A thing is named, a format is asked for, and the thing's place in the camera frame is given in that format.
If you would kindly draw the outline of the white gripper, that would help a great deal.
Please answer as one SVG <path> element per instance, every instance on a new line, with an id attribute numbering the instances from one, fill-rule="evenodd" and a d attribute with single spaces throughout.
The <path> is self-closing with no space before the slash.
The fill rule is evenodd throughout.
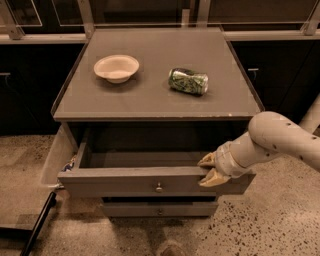
<path id="1" fill-rule="evenodd" d="M 254 145 L 249 141 L 227 141 L 214 152 L 206 154 L 197 165 L 214 167 L 199 181 L 202 187 L 222 185 L 230 178 L 239 178 L 254 164 Z"/>

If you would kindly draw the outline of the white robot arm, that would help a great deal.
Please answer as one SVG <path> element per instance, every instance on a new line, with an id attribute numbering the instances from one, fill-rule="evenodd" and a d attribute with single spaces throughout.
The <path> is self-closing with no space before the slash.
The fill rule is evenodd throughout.
<path id="1" fill-rule="evenodd" d="M 255 115 L 248 131 L 233 141 L 220 145 L 199 162 L 210 168 L 199 182 L 213 187 L 239 178 L 257 163 L 268 162 L 287 154 L 320 171 L 320 138 L 314 135 L 320 124 L 320 95 L 318 95 L 299 125 L 285 116 L 264 111 Z"/>

